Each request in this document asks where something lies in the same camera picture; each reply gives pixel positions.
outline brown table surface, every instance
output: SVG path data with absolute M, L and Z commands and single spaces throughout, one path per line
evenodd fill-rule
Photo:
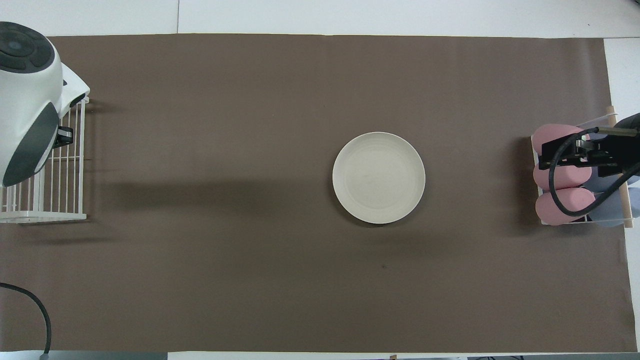
M 540 225 L 528 136 L 610 105 L 601 39 L 57 37 L 92 88 L 76 224 L 0 225 L 56 350 L 635 351 L 623 229 Z M 331 184 L 386 131 L 426 168 L 389 225 Z M 42 319 L 0 292 L 0 350 Z

